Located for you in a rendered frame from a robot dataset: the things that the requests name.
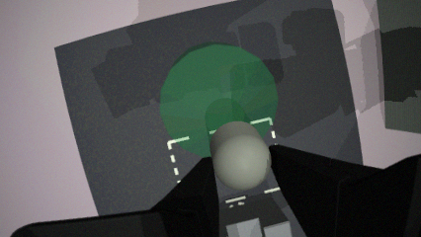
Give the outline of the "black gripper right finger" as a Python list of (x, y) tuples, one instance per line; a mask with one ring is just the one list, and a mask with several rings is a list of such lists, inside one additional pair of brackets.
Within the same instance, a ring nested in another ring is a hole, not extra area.
[(418, 237), (421, 153), (375, 168), (284, 145), (272, 170), (306, 237)]

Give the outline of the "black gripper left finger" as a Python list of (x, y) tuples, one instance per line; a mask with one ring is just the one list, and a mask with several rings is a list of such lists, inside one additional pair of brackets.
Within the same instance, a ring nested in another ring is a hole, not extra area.
[(219, 237), (212, 159), (203, 158), (149, 210), (31, 223), (10, 237)]

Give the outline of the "dark grey mat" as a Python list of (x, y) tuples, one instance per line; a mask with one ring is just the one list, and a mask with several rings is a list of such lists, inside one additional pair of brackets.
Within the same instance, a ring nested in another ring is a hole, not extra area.
[(236, 0), (54, 48), (72, 130), (100, 216), (149, 210), (203, 157), (159, 114), (161, 89), (190, 46), (222, 42), (261, 58), (275, 78), (262, 138), (363, 165), (347, 60), (332, 0)]

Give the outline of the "green glass bottle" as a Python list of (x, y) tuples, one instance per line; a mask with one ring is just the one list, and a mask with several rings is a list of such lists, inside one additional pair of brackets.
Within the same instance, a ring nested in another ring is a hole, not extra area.
[(161, 89), (159, 114), (184, 150), (211, 157), (223, 184), (249, 190), (271, 170), (262, 138), (275, 120), (278, 101), (275, 78), (261, 58), (208, 41), (176, 59)]

